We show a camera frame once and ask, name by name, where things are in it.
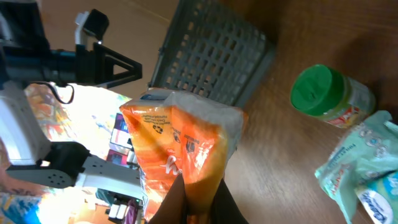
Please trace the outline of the orange snack packet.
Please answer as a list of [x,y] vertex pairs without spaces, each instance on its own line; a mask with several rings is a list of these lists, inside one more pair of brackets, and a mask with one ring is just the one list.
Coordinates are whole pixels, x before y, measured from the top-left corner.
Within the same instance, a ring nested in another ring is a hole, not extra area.
[[120,106],[144,173],[149,221],[181,175],[189,223],[205,223],[247,121],[241,108],[187,91],[155,88]]

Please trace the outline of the green bottle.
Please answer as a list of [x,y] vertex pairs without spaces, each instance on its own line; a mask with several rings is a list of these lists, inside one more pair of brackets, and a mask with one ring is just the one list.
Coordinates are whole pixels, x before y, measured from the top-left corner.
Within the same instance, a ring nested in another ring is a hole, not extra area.
[[297,77],[290,102],[301,113],[337,128],[362,122],[376,107],[376,97],[366,85],[320,64]]

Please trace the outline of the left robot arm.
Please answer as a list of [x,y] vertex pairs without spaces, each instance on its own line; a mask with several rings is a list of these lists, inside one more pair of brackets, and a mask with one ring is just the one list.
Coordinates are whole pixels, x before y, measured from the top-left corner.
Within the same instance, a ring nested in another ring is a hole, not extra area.
[[24,93],[30,84],[111,88],[142,78],[140,63],[102,43],[108,17],[94,9],[76,18],[75,50],[53,50],[36,1],[1,2],[1,140],[12,178],[56,189],[97,187],[143,199],[138,170],[92,155],[73,141],[52,142]]

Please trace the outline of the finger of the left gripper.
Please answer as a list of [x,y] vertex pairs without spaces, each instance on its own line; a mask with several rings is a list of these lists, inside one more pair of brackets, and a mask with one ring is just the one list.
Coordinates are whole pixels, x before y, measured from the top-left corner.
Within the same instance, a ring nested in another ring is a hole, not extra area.
[[142,65],[99,43],[93,44],[95,85],[113,88],[142,78]]

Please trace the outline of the teal wipes packet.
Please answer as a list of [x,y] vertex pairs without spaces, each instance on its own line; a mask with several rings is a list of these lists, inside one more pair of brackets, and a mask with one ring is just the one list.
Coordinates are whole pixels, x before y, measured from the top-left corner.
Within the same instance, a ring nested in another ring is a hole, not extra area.
[[361,203],[356,189],[392,172],[397,172],[397,124],[380,110],[348,131],[315,177],[351,223]]

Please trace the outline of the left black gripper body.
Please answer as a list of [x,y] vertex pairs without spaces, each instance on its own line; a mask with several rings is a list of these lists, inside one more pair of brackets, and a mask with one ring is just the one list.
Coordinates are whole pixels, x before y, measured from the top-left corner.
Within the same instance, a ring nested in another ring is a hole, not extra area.
[[99,85],[109,81],[105,47],[94,43],[92,50],[77,45],[66,50],[33,50],[4,46],[1,49],[1,76],[17,82],[54,82]]

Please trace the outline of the small teal gum pack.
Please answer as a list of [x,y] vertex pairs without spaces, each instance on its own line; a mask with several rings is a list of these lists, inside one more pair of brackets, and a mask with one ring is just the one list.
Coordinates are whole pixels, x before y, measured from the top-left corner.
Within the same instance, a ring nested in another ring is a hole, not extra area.
[[397,224],[397,172],[360,185],[356,195],[374,224]]

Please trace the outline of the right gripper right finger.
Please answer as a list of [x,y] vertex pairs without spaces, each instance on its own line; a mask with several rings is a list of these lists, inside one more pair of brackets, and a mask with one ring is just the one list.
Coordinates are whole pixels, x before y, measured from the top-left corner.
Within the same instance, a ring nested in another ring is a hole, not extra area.
[[233,199],[224,179],[221,180],[210,210],[211,224],[248,224]]

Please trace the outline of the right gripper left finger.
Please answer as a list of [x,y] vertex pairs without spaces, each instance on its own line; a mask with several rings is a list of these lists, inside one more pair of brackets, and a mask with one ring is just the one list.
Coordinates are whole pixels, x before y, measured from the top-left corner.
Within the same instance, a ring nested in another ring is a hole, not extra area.
[[187,222],[187,198],[182,174],[174,180],[170,190],[149,224],[183,224]]

